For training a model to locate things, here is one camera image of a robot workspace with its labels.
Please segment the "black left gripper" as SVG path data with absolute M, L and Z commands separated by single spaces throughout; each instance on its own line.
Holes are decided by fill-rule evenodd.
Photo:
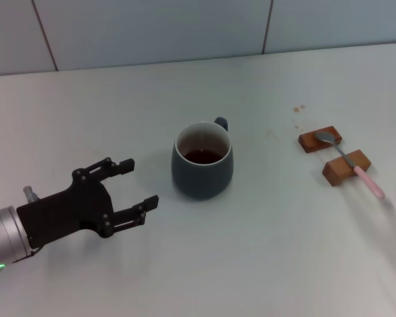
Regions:
M 39 248 L 79 230 L 92 230 L 102 238 L 144 225 L 146 214 L 158 207 L 154 195 L 114 212 L 102 180 L 134 171 L 132 158 L 113 162 L 105 158 L 73 173 L 72 184 L 64 191 L 16 209 L 31 248 Z

